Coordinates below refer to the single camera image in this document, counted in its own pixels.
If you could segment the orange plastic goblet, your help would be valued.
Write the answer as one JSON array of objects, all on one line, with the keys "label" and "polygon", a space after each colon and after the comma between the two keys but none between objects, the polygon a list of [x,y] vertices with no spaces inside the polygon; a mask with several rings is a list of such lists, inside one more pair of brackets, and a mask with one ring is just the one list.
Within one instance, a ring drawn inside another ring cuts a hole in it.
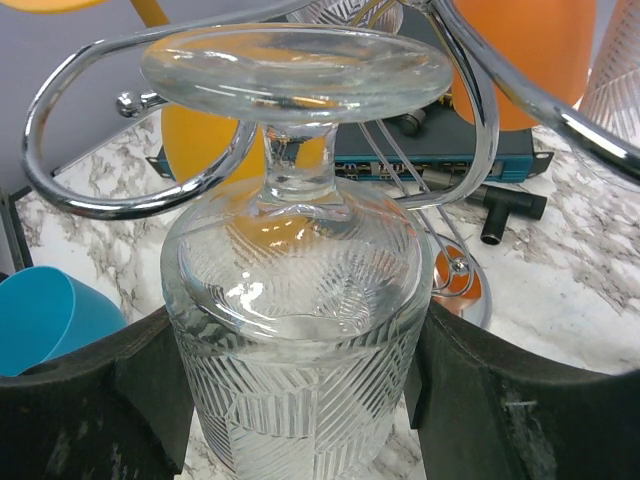
[{"label": "orange plastic goblet", "polygon": [[457,0],[467,22],[539,88],[573,106],[582,97],[595,32],[594,0]]}]

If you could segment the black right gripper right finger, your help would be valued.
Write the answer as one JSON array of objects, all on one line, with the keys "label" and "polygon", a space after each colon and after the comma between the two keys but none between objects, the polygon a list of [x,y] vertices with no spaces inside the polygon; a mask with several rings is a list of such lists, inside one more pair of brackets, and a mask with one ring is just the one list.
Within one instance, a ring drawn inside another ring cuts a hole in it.
[{"label": "black right gripper right finger", "polygon": [[430,479],[636,479],[639,373],[538,356],[431,303],[405,398]]}]

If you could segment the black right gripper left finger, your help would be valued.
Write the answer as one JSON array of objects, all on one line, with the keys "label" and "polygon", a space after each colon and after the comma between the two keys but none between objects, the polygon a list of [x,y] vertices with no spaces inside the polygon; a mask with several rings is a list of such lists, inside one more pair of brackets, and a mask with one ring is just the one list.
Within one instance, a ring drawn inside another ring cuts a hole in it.
[{"label": "black right gripper left finger", "polygon": [[193,400],[159,308],[82,349],[1,380],[4,479],[172,479]]}]

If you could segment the chrome wine glass rack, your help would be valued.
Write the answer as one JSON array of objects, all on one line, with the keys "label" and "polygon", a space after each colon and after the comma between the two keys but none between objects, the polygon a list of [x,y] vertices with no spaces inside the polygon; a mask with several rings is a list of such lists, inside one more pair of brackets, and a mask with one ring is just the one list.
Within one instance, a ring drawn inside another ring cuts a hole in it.
[{"label": "chrome wine glass rack", "polygon": [[[211,166],[193,179],[173,188],[143,197],[99,200],[66,190],[41,169],[41,138],[51,110],[60,95],[88,67],[102,58],[120,51],[155,44],[167,37],[191,33],[235,34],[243,28],[258,26],[283,34],[310,38],[313,32],[327,36],[343,36],[347,40],[368,38],[398,41],[398,36],[372,30],[328,24],[276,24],[274,18],[307,7],[305,1],[278,1],[263,10],[246,10],[207,17],[205,19],[148,28],[130,35],[98,40],[86,45],[62,62],[43,83],[29,107],[22,135],[21,166],[31,186],[50,204],[86,218],[97,220],[134,220],[165,213],[226,180],[246,157],[259,127],[268,125],[303,127],[336,123],[357,123],[356,108],[361,101],[341,101],[335,117],[330,115],[328,100],[319,88],[307,85],[301,97],[244,90],[252,112],[234,113],[225,107],[221,113],[235,118],[237,128],[229,146]],[[440,195],[420,194],[400,198],[409,210],[422,210],[459,201],[480,186],[495,159],[499,137],[499,113],[495,93],[501,91],[514,105],[539,123],[551,128],[567,142],[576,145],[606,169],[629,181],[639,180],[639,149],[608,132],[585,115],[569,107],[529,81],[502,56],[464,18],[450,1],[412,1],[410,7],[431,18],[434,28],[448,51],[445,65],[456,69],[471,103],[476,147],[468,173]]]}]

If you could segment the clear patterned wine glass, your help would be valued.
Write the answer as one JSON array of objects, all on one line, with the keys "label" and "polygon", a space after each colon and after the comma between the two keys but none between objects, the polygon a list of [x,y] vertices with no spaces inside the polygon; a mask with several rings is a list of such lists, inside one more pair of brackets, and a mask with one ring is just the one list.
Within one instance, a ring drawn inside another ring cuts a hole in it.
[{"label": "clear patterned wine glass", "polygon": [[639,0],[616,3],[579,111],[619,138],[639,144]]}]

